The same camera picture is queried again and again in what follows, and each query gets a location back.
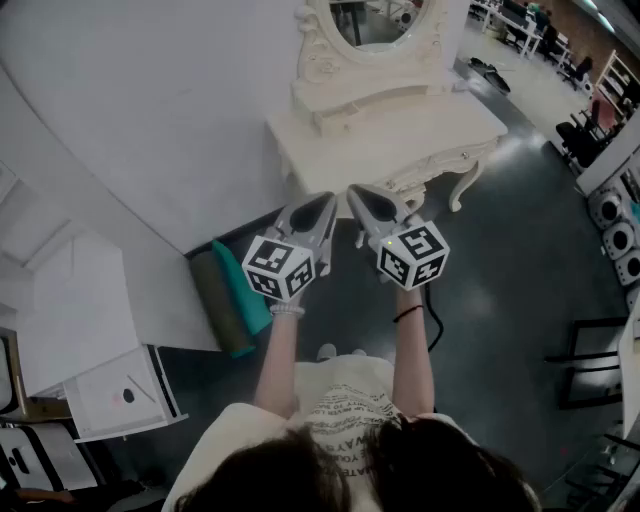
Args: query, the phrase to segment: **hand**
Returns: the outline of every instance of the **hand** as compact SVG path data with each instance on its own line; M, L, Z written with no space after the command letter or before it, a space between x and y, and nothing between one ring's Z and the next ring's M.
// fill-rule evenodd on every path
M69 491L60 491L57 494L58 494L58 497L56 498L56 501L65 503L66 505L74 505L77 503L77 500L73 497L73 494L71 494Z

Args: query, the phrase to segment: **cable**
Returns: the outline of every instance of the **cable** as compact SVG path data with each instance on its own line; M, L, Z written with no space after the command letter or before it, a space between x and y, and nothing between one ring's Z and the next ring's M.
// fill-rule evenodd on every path
M433 310L433 306L431 305L431 285L430 284L426 284L424 287L424 298L425 298L425 304L427 306L427 309L429 310L429 313L431 314L431 317L435 320L435 322L438 324L438 328L440 329L440 331L438 332L438 335L436 336L436 339L434 339L433 343L429 345L428 350L429 352L431 352L433 348L437 345L438 341L440 341L440 338L444 333L444 324L442 323L442 320L440 320L440 317Z

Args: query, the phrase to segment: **dark gray floor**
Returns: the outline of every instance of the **dark gray floor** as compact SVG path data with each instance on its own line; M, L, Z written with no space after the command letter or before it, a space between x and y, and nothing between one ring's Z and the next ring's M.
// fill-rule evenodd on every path
M466 76L466 66L457 66ZM446 328L432 353L437 407L480 444L512 459L542 491L621 415L620 405L557 410L560 371L543 357L565 351L573 319L624 315L626 308L585 201L559 155L478 75L471 86L509 135L462 196L460 212L446 207L455 175L428 184L423 213L451 246L444 274L432 286ZM307 293L301 360L314 359L326 342L339 353L363 348L394 357L393 287L378 284L363 264L355 234L351 222L339 222L332 274ZM250 238L232 249L242 256ZM433 336L435 324L428 319L427 325ZM163 349L176 399L190 419L108 441L125 476L156 468L170 484L220 411L251 400L267 334L259 336L254 354L236 361Z

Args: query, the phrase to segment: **dark hair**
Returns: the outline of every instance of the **dark hair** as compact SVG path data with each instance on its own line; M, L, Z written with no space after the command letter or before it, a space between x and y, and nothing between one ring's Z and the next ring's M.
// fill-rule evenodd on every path
M367 433L365 447L384 512L406 512L421 503L431 512L538 508L513 464L443 421L387 421ZM174 511L215 506L254 512L269 505L285 512L350 510L345 476L308 428L233 453L209 480L182 496Z
M437 419L386 422L371 431L367 457L384 512L534 511L539 508L517 468Z
M350 508L346 478L303 428L231 454L209 480L179 498L174 511L347 512Z
M638 512L640 510L640 489L627 500L623 510L624 512Z

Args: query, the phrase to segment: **white cabinet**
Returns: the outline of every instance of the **white cabinet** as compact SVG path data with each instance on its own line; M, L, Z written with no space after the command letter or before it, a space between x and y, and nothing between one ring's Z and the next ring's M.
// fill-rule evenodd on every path
M181 415L156 347L142 346L64 383L80 439L96 441L164 427Z

